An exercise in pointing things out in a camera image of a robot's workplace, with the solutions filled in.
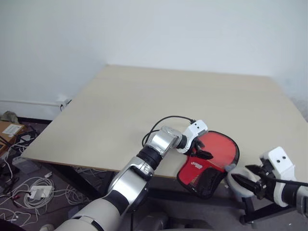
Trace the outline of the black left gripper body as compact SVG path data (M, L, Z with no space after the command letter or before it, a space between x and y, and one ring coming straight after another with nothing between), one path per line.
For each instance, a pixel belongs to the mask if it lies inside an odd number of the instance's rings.
M188 150L188 155L192 155L193 153L195 153L197 150L200 150L200 149L195 149L195 141L196 140L199 140L199 138L194 138L194 140L192 141L191 143L191 146Z

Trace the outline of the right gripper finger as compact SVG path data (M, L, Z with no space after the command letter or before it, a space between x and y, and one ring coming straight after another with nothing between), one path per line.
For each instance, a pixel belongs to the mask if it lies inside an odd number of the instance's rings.
M243 175L232 175L232 178L242 187L255 193L258 189L258 184Z
M258 176L263 175L263 169L262 167L258 165L246 165L245 167L255 175L258 175Z

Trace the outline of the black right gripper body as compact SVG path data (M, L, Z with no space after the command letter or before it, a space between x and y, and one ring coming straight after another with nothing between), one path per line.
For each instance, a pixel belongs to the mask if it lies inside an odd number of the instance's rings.
M270 179L275 179L275 175L273 174L274 167L269 160L266 160L264 158L261 158L260 160L262 162L262 165L260 166L258 174L258 176L260 176L260 179L257 181L257 183L261 186L261 191L259 191L256 196L260 200L263 198L273 200L276 182Z

